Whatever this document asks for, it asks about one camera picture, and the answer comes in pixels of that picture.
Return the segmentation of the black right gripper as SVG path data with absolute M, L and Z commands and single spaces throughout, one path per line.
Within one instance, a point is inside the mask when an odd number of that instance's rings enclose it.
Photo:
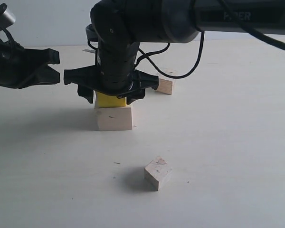
M 126 96 L 126 103 L 131 104 L 145 97 L 145 89 L 156 89 L 159 78 L 139 70 L 132 70 L 125 75 L 106 74 L 97 66 L 64 70 L 64 84 L 76 84 L 77 94 L 94 103 L 94 92 L 110 96 Z

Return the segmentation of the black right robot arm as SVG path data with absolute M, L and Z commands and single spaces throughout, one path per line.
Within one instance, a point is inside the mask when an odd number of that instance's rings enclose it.
M 285 51 L 271 35 L 285 35 L 285 0 L 102 0 L 90 11 L 89 42 L 97 42 L 95 64 L 64 71 L 64 84 L 92 103 L 94 92 L 128 104 L 156 89 L 157 76 L 137 70 L 140 44 L 189 43 L 207 31 L 245 32 Z

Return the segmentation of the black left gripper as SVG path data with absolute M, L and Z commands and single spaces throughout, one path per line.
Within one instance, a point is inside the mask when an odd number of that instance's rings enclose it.
M 48 64 L 60 64 L 59 52 L 50 48 L 24 48 L 14 42 L 0 41 L 0 86 L 12 89 L 39 85 L 55 85 L 60 82 L 60 73 Z

